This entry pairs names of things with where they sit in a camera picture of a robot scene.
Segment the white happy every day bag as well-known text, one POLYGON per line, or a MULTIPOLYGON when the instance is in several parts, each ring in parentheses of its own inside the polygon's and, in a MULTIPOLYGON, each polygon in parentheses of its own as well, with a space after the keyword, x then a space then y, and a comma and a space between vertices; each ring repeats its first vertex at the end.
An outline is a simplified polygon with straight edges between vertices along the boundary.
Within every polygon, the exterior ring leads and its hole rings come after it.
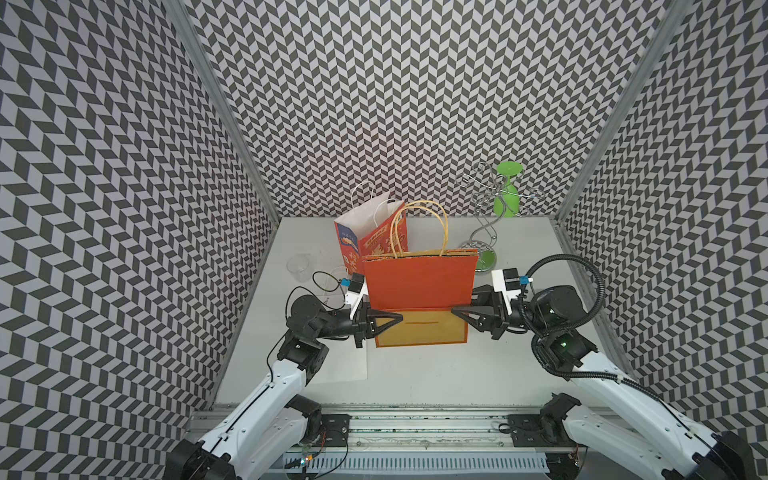
POLYGON ((328 354, 311 385, 363 381, 367 379, 367 349, 351 340, 326 343, 328 354))

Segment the plain red paper bag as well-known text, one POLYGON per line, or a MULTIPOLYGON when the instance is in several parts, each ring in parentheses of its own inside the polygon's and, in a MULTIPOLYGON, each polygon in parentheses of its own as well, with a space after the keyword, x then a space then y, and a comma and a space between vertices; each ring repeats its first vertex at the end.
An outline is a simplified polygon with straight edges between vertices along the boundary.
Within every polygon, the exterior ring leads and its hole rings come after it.
POLYGON ((450 249, 445 209, 432 200, 406 203, 390 226, 392 251, 362 258, 370 306, 403 315, 403 322, 376 338, 379 348, 463 344, 468 324, 451 313, 472 300, 478 253, 450 249), (438 219, 442 243, 433 250, 408 251, 400 236, 410 210, 422 210, 438 219))

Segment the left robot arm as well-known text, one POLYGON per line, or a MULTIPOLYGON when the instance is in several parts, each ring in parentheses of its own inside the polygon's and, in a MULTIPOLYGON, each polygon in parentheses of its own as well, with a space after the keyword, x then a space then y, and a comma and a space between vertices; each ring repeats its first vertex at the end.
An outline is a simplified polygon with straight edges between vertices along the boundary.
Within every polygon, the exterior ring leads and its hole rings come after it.
POLYGON ((371 306, 361 274, 339 281, 340 307, 311 290, 286 301, 286 332, 267 355, 268 373, 248 397, 197 441, 182 440, 167 455, 165 479, 259 479, 287 450, 326 437, 322 407, 302 392, 321 369, 327 341, 362 347, 400 324, 399 313, 371 306))

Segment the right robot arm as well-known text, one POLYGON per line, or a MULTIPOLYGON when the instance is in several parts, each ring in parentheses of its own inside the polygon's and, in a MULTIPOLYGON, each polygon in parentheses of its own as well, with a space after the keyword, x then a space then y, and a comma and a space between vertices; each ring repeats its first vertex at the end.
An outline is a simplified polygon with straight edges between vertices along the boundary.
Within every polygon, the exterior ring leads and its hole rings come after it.
POLYGON ((675 410, 624 372, 579 327, 602 309, 605 284, 597 268, 574 254, 556 254, 520 275, 495 270, 490 285, 477 287, 473 301, 452 312, 495 340, 505 333, 531 336, 531 351, 544 371, 599 399, 628 423, 616 425, 568 394, 555 395, 540 411, 538 434, 550 443, 566 436, 594 449, 642 479, 754 479, 750 444, 731 431, 717 433, 675 410), (596 287, 585 308, 571 285, 533 288, 533 276, 555 262, 581 265, 596 287))

